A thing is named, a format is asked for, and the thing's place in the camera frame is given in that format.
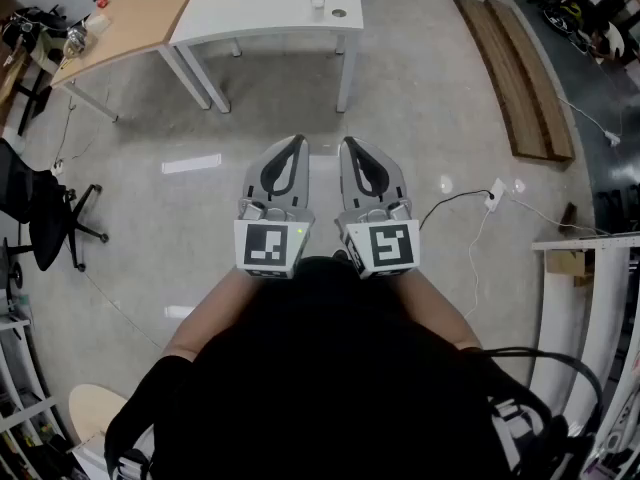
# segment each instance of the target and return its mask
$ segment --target white rack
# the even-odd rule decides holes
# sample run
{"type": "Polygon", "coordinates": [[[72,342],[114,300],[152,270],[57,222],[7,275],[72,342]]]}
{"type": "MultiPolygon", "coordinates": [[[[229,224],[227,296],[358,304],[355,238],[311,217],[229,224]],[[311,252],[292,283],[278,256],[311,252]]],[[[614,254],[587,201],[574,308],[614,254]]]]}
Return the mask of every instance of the white rack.
{"type": "MultiPolygon", "coordinates": [[[[579,357],[596,374],[602,386],[607,381],[620,338],[631,247],[640,247],[640,236],[617,235],[536,242],[532,245],[536,251],[595,251],[590,312],[587,311],[589,300],[585,297],[586,290],[574,288],[572,276],[550,274],[545,268],[538,348],[579,357]],[[584,346],[580,350],[585,328],[584,346]]],[[[640,322],[640,305],[636,308],[635,322],[640,322]]],[[[630,395],[633,384],[631,370],[639,350],[640,325],[634,325],[620,382],[598,430],[594,453],[601,448],[630,395]]],[[[564,415],[572,434],[576,434],[586,423],[595,403],[593,388],[585,378],[548,359],[536,360],[530,387],[554,414],[564,415]]]]}
{"type": "MultiPolygon", "coordinates": [[[[56,432],[56,434],[59,434],[61,436],[63,436],[63,434],[60,426],[58,425],[58,422],[53,415],[53,412],[51,411],[51,408],[56,403],[55,399],[53,397],[45,396],[42,385],[40,384],[40,380],[38,379],[38,374],[33,364],[33,360],[31,358],[31,353],[29,352],[29,345],[27,344],[27,337],[24,328],[30,324],[31,321],[25,318],[18,318],[13,315],[0,316],[0,332],[15,332],[17,337],[18,355],[21,364],[26,372],[28,388],[37,398],[40,399],[39,402],[31,406],[24,406],[11,376],[11,371],[9,370],[9,365],[7,364],[4,349],[2,347],[2,344],[0,343],[0,375],[2,377],[2,382],[7,390],[7,394],[10,400],[18,409],[15,413],[6,418],[0,415],[0,433],[6,432],[9,440],[13,443],[13,446],[16,449],[18,455],[24,462],[29,474],[33,478],[39,479],[40,476],[25,455],[22,446],[20,445],[18,439],[16,439],[16,437],[14,436],[14,433],[11,429],[18,425],[24,425],[24,428],[26,428],[27,430],[26,434],[31,438],[33,443],[35,445],[41,445],[42,440],[40,439],[38,431],[33,425],[31,418],[38,414],[42,414],[45,420],[51,424],[51,427],[56,432]]],[[[6,462],[2,459],[1,456],[0,464],[9,475],[15,478],[15,475],[9,469],[6,462]]]]}

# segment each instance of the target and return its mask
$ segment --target table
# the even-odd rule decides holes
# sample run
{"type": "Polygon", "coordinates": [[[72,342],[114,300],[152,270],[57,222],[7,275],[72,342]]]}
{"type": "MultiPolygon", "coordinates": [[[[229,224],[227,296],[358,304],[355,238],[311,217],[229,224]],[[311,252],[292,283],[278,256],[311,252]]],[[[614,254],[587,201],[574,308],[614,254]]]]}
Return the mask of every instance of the table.
{"type": "MultiPolygon", "coordinates": [[[[338,35],[336,53],[344,54],[338,92],[338,112],[347,107],[358,43],[364,30],[360,0],[324,0],[324,12],[317,17],[311,0],[190,0],[178,21],[169,44],[178,48],[209,96],[226,101],[211,81],[193,45],[219,39],[303,31],[329,31],[338,35]]],[[[234,56],[240,55],[235,41],[234,56]]]]}
{"type": "Polygon", "coordinates": [[[89,107],[116,121],[118,116],[94,98],[78,89],[72,81],[79,75],[111,62],[149,51],[158,51],[191,96],[203,109],[211,100],[200,82],[175,48],[168,45],[171,34],[188,0],[109,0],[95,13],[104,14],[111,24],[96,43],[81,57],[64,63],[56,73],[52,87],[77,96],[89,107]]]}

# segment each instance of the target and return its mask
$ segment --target chair base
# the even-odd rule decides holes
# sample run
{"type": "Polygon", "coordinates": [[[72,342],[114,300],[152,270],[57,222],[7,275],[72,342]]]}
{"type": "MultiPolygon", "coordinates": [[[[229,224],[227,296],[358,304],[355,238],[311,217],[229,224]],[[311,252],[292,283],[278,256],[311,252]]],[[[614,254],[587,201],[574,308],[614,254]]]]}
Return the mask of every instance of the chair base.
{"type": "MultiPolygon", "coordinates": [[[[89,185],[89,188],[86,190],[84,194],[82,194],[82,197],[78,200],[78,203],[75,205],[75,207],[72,210],[71,224],[69,226],[70,229],[67,230],[67,235],[69,237],[69,251],[71,252],[71,260],[73,261],[73,267],[77,268],[80,272],[84,272],[87,266],[84,263],[78,263],[78,254],[76,252],[76,230],[82,231],[87,235],[91,235],[96,238],[99,238],[103,244],[106,244],[109,241],[109,235],[107,235],[106,233],[99,233],[93,229],[89,229],[88,227],[83,226],[78,222],[78,217],[80,216],[80,212],[82,211],[82,209],[84,208],[84,205],[89,199],[91,192],[93,192],[94,190],[96,191],[97,194],[100,194],[102,192],[102,187],[100,185],[89,185]]],[[[65,192],[65,201],[67,202],[67,204],[71,205],[71,201],[75,200],[75,198],[76,198],[75,190],[70,189],[65,192]]]]}

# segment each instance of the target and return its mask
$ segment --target floor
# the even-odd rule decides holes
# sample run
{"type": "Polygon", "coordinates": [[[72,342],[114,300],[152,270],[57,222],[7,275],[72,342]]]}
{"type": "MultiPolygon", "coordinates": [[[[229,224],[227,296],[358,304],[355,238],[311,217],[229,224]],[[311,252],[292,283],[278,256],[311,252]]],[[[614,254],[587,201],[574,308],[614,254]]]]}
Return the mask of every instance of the floor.
{"type": "MultiPolygon", "coordinates": [[[[541,18],[537,6],[514,0],[522,10],[555,67],[568,101],[598,121],[605,129],[621,134],[621,143],[612,148],[602,131],[574,111],[591,189],[620,190],[640,183],[640,91],[623,66],[605,62],[598,66],[591,56],[576,50],[541,18]]],[[[594,199],[596,225],[610,229],[609,216],[594,199]]]]}
{"type": "MultiPolygon", "coordinates": [[[[396,160],[415,217],[448,197],[443,191],[490,188],[498,176],[509,187],[518,180],[517,197],[543,213],[557,219],[571,200],[592,223],[579,141],[565,171],[511,156],[491,82],[452,0],[362,3],[365,33],[345,114],[335,112],[335,38],[299,35],[241,40],[237,59],[228,44],[202,49],[232,102],[227,115],[200,110],[160,56],[146,54],[78,80],[120,114],[115,125],[80,105],[68,110],[77,102],[60,91],[31,124],[25,161],[48,169],[59,156],[63,183],[78,192],[101,184],[84,222],[111,237],[107,245],[81,237],[86,275],[66,248],[47,272],[30,255],[20,259],[37,354],[69,430],[72,387],[94,383],[131,395],[179,324],[165,308],[196,305],[233,265],[245,169],[284,137],[304,133],[313,155],[309,206],[317,220],[305,255],[340,246],[336,152],[345,135],[396,160]],[[218,167],[162,173],[163,162],[212,154],[221,155],[218,167]]],[[[473,251],[479,303],[469,322],[487,347],[535,344],[541,262],[530,244],[556,236],[555,226],[505,199],[473,251]]],[[[464,313],[474,306],[467,249],[484,214],[482,197],[460,198],[422,231],[422,271],[464,313]]],[[[529,363],[505,367],[527,382],[529,363]]]]}

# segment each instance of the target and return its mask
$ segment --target black office chair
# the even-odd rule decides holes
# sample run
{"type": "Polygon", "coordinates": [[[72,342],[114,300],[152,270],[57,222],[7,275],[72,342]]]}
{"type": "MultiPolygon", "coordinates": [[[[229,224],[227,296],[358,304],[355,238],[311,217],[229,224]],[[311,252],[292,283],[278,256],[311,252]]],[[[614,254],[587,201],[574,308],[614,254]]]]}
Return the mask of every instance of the black office chair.
{"type": "Polygon", "coordinates": [[[28,223],[31,237],[31,245],[9,247],[9,259],[33,251],[40,270],[47,270],[68,236],[73,266],[84,272],[86,266],[78,263],[76,255],[76,229],[99,238],[102,243],[109,241],[106,233],[98,233],[78,222],[78,216],[93,190],[99,194],[102,187],[90,185],[72,208],[75,190],[60,185],[50,171],[30,169],[7,141],[0,139],[0,211],[22,224],[28,223]]]}

